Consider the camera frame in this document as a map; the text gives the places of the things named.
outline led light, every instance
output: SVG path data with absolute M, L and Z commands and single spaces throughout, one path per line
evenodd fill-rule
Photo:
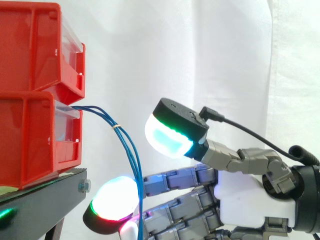
M 152 114 L 145 124 L 144 131 L 150 145 L 172 159 L 182 157 L 193 146 L 193 142 L 186 136 L 167 127 Z
M 6 210 L 0 211 L 0 219 L 7 217 L 11 213 L 13 213 L 15 210 L 13 208 L 8 208 Z
M 91 202 L 100 218 L 118 221 L 132 214 L 139 203 L 137 183 L 127 176 L 106 182 Z

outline black sensor cap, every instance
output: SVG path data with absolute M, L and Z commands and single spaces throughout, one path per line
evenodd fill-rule
M 193 142 L 198 142 L 209 129 L 197 112 L 168 98 L 161 98 L 152 114 L 161 123 Z
M 107 220 L 96 215 L 89 205 L 83 214 L 84 224 L 92 231 L 98 234 L 114 234 L 119 231 L 120 227 L 131 219 L 133 213 L 119 221 Z

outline gray plastic link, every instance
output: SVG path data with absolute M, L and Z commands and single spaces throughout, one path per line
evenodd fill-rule
M 205 237 L 205 240 L 230 240 L 231 232 L 225 229 L 219 229 Z
M 207 140 L 208 150 L 201 162 L 219 171 L 266 175 L 277 193 L 294 189 L 296 180 L 290 168 L 272 149 L 247 148 L 238 152 L 225 145 Z
M 146 176 L 144 193 L 154 196 L 175 189 L 187 189 L 217 182 L 218 171 L 205 164 Z
M 214 210 L 181 222 L 154 236 L 155 240 L 202 240 L 221 227 L 219 216 Z
M 178 229 L 185 228 L 186 225 L 184 222 L 177 224 L 176 226 L 153 236 L 156 240 L 182 240 L 179 238 Z
M 143 182 L 144 193 L 148 197 L 170 191 L 165 173 L 146 176 L 144 177 Z
M 148 235 L 159 233 L 174 223 L 169 207 L 177 204 L 178 201 L 172 200 L 143 213 L 144 226 Z
M 180 220 L 191 219 L 204 210 L 213 208 L 211 215 L 205 215 L 210 220 L 210 226 L 208 227 L 210 229 L 216 225 L 216 217 L 219 219 L 214 204 L 214 198 L 209 187 L 202 186 L 174 200 L 151 208 L 142 214 L 145 236 L 160 233 Z M 134 217 L 133 220 L 138 223 L 138 216 Z

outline robotic hand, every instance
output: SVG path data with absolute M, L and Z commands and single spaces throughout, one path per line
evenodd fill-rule
M 274 150 L 234 151 L 206 139 L 208 119 L 238 127 L 304 166 L 288 167 Z M 198 114 L 166 98 L 150 116 L 145 134 L 159 152 L 200 164 L 144 178 L 145 197 L 194 187 L 142 214 L 144 240 L 288 240 L 291 229 L 319 239 L 320 164 L 303 148 L 293 146 L 288 154 L 212 109 Z M 122 219 L 121 240 L 136 240 L 138 223 L 138 216 Z M 218 229 L 223 225 L 236 228 Z

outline cable connector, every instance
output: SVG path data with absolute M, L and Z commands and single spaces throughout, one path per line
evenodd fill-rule
M 225 121 L 225 116 L 218 113 L 217 111 L 204 106 L 201 110 L 201 112 L 199 113 L 199 116 L 201 118 L 203 118 L 205 121 L 207 121 L 208 119 L 212 120 L 212 121 L 217 121 L 217 122 L 224 122 Z

